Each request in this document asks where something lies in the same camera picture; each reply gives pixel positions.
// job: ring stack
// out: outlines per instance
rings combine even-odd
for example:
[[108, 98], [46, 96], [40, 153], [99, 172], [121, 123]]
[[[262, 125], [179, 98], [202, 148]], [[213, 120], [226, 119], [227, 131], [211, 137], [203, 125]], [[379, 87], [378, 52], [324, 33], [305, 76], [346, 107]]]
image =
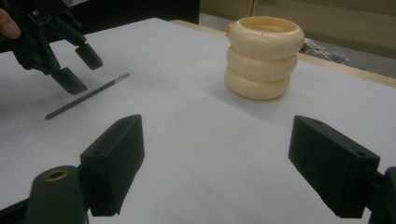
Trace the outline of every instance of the ring stack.
[[248, 17], [229, 30], [231, 46], [224, 77], [228, 88], [253, 100], [281, 96], [297, 64], [304, 32], [295, 23], [273, 17]]

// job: brass insert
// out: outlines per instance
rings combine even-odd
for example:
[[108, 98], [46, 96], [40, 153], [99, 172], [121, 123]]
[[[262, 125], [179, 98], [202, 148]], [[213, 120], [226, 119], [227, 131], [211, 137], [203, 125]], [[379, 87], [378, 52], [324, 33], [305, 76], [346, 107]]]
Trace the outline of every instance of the brass insert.
[[49, 173], [45, 180], [47, 182], [57, 181], [67, 176], [67, 174], [68, 172], [66, 170], [55, 170]]

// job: human hand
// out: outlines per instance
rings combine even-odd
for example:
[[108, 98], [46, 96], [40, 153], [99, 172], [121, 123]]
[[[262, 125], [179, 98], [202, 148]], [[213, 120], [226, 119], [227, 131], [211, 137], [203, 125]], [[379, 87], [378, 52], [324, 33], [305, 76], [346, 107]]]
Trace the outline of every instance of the human hand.
[[21, 36], [20, 27], [2, 8], [0, 8], [0, 34], [11, 39]]

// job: white surface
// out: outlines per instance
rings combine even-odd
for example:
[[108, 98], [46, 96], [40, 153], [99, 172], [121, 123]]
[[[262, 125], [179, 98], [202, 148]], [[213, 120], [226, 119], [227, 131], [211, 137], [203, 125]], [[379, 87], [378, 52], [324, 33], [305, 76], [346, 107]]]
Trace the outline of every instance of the white surface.
[[114, 121], [142, 114], [146, 158], [120, 216], [92, 223], [367, 223], [340, 219], [288, 160], [294, 115], [320, 119], [395, 165], [396, 90], [298, 62], [286, 94], [249, 101], [223, 79], [228, 40], [160, 20], [88, 35], [105, 66], [90, 71], [64, 42], [60, 63], [93, 90], [131, 76], [62, 115], [77, 98], [0, 54], [0, 208], [79, 154]]

